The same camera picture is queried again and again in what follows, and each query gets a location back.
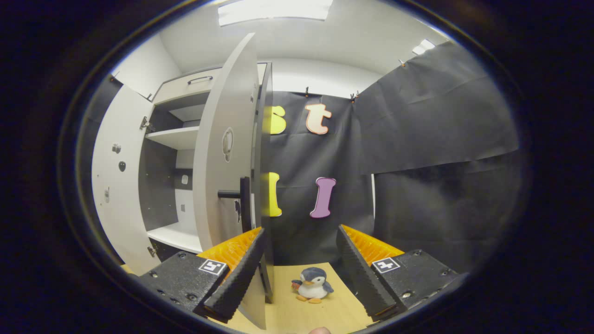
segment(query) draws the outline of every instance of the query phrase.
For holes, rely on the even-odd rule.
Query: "penguin plush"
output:
[[[292,281],[293,288],[299,295],[297,299],[309,301],[312,304],[322,302],[322,298],[334,292],[330,283],[326,282],[326,272],[323,269],[310,267],[301,272],[301,280]]]

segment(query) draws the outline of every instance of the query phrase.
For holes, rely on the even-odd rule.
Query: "white wall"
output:
[[[310,59],[276,58],[272,62],[273,89],[350,98],[382,77],[362,68]]]
[[[152,94],[151,100],[163,81],[180,74],[159,34],[146,40],[112,70],[112,75],[135,92],[144,97]]]

